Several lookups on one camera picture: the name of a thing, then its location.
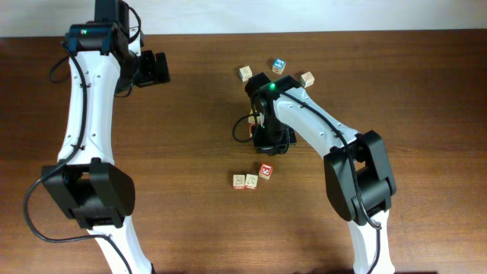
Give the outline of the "red letter E block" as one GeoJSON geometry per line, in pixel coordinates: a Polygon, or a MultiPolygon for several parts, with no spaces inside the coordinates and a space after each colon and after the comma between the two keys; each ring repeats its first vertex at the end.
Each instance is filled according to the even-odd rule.
{"type": "Polygon", "coordinates": [[[259,177],[261,177],[265,180],[269,180],[270,177],[272,176],[272,172],[273,172],[273,166],[272,165],[262,163],[260,168],[259,168],[258,175],[259,175],[259,177]]]}

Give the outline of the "plain wooden picture block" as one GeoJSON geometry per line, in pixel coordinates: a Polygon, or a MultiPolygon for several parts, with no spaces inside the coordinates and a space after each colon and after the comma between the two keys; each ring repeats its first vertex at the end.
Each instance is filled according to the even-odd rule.
{"type": "Polygon", "coordinates": [[[254,174],[247,174],[245,180],[245,188],[246,189],[256,189],[258,183],[258,176],[254,174]]]}

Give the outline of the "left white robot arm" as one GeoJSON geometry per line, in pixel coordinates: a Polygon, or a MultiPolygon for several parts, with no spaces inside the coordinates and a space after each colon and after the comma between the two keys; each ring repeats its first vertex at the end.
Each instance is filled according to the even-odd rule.
{"type": "Polygon", "coordinates": [[[143,50],[135,10],[124,1],[97,1],[94,19],[73,24],[62,46],[72,82],[68,125],[57,163],[39,182],[63,214],[95,239],[114,273],[153,273],[132,213],[135,185],[116,167],[111,144],[113,102],[134,87],[170,82],[164,53],[143,50]]]}

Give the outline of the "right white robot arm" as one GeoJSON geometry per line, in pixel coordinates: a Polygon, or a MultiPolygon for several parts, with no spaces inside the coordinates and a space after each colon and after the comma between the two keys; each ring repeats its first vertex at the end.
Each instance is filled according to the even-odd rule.
{"type": "Polygon", "coordinates": [[[333,118],[290,75],[271,81],[259,73],[250,77],[245,91],[258,152],[286,153],[296,132],[323,159],[329,203],[349,226],[354,272],[393,273],[387,220],[396,182],[383,139],[333,118]]]}

